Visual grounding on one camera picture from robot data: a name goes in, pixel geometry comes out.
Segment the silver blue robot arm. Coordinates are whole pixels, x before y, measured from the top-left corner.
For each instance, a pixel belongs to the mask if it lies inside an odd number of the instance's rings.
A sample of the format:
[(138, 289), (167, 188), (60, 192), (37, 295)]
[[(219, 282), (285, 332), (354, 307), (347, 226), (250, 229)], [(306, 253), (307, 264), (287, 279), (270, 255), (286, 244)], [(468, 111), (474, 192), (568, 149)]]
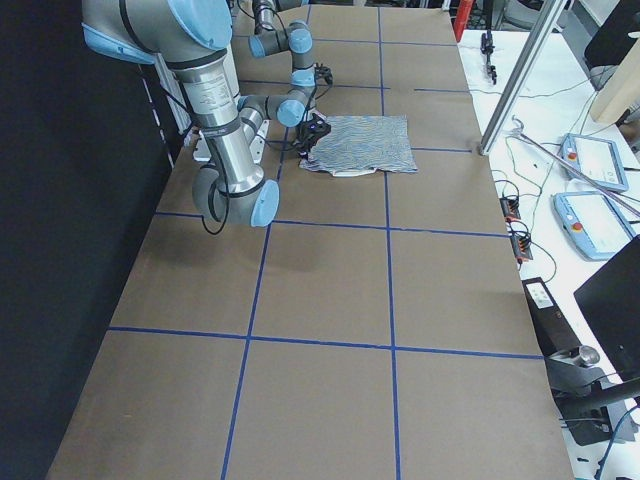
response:
[(320, 80), (328, 88), (333, 86), (331, 68), (317, 63), (314, 41), (308, 24), (294, 20), (288, 25), (280, 14), (308, 5), (308, 1), (252, 1), (254, 33), (249, 37), (249, 49), (254, 58), (288, 52), (291, 56), (291, 84), (311, 88)]
[(211, 151), (192, 186), (193, 203), (205, 220), (265, 227), (275, 218), (279, 186), (265, 176), (250, 144), (266, 120), (294, 128), (293, 147), (305, 155), (330, 127), (315, 113), (317, 81), (329, 69), (315, 61), (308, 24), (274, 26), (297, 1), (256, 1), (255, 30), (248, 39), (256, 58), (288, 52), (290, 90), (284, 95), (235, 93), (229, 60), (231, 8), (226, 1), (85, 1), (82, 27), (96, 53), (138, 64), (162, 56), (186, 95), (190, 113)]

